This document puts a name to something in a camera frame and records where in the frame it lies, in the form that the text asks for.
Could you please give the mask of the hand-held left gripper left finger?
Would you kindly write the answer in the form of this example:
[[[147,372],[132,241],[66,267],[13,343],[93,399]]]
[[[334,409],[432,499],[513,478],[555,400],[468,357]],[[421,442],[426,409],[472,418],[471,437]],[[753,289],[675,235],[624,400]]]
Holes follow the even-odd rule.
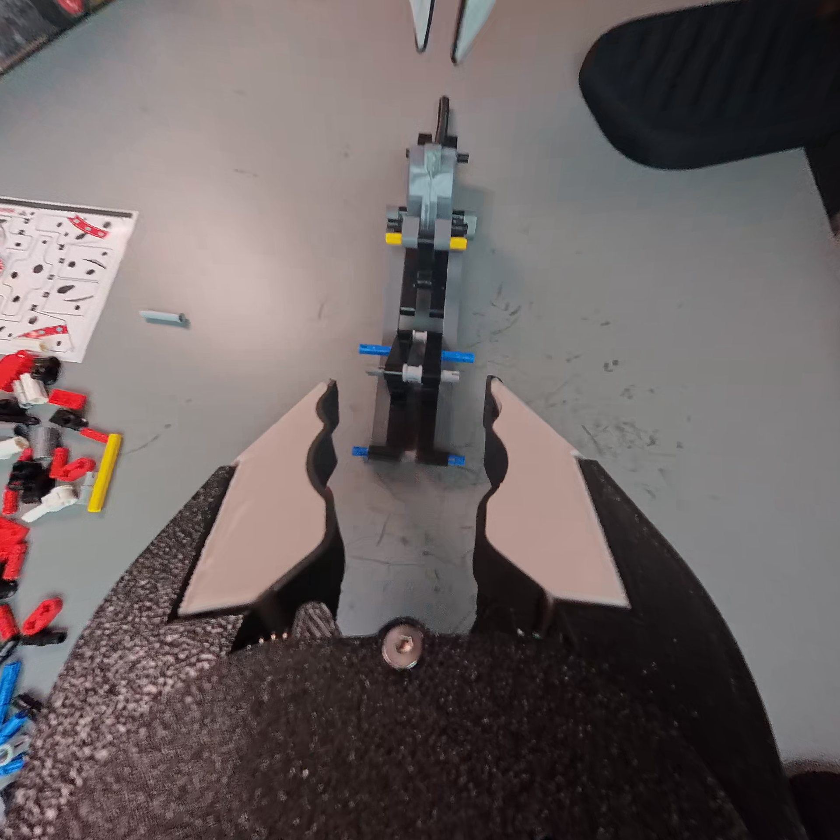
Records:
[[[336,381],[315,385],[232,464],[175,599],[175,620],[239,617],[231,651],[291,635],[298,609],[335,618],[345,554],[333,494]]]

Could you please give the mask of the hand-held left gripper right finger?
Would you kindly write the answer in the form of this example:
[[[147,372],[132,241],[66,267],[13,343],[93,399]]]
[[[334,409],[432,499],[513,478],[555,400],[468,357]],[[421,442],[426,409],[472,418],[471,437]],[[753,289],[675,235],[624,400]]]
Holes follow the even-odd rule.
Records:
[[[546,637],[565,604],[629,611],[577,448],[495,375],[483,424],[472,631]]]

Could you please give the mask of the toy brick chassis model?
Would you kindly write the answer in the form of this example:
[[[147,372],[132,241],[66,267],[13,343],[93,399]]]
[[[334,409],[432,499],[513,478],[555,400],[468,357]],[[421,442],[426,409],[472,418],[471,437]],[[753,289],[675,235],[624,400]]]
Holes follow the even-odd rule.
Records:
[[[422,466],[463,467],[447,443],[452,389],[460,368],[473,364],[462,350],[459,316],[464,262],[477,216],[455,206],[458,168],[469,154],[449,129],[450,105],[441,97],[434,133],[406,148],[406,196],[389,206],[385,243],[391,272],[378,343],[361,343],[377,380],[374,426],[353,457]]]

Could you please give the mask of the grey desk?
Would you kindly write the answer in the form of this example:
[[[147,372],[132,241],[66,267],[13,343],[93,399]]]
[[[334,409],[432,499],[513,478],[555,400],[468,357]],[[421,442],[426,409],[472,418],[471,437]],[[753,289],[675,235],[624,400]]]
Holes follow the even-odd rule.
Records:
[[[82,364],[123,435],[104,512],[46,516],[16,600],[49,692],[122,572],[216,467],[335,380],[339,624],[463,632],[487,487],[488,374],[597,459],[707,588],[787,760],[838,760],[838,246],[802,152],[635,165],[581,99],[587,48],[669,2],[498,2],[465,62],[458,3],[418,54],[407,2],[117,2],[2,79],[2,194],[139,213]],[[450,97],[478,214],[454,388],[462,469],[367,464],[385,208]],[[141,310],[182,312],[187,329]]]

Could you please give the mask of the pile of mixed small bricks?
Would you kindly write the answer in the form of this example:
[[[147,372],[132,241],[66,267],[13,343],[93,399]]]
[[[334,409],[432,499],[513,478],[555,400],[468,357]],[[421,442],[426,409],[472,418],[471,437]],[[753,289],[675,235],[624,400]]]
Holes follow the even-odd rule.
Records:
[[[2,357],[1,645],[2,659],[19,646],[62,644],[55,625],[60,596],[37,604],[19,622],[11,601],[29,552],[31,527],[76,506],[100,513],[107,499],[122,437],[91,426],[88,398],[57,387],[61,363],[28,348]]]

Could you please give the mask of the white sticker sheet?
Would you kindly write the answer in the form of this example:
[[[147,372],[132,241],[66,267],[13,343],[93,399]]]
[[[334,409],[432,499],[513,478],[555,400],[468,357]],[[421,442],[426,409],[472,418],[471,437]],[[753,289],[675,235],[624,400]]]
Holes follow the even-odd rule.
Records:
[[[1,198],[1,355],[80,363],[139,214]]]

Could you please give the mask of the toy truck set box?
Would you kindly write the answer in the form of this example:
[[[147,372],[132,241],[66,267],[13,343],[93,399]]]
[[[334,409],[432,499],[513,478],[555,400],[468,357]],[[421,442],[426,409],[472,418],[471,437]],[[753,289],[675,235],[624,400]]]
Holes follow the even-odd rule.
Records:
[[[1,75],[6,75],[111,3],[1,1]]]

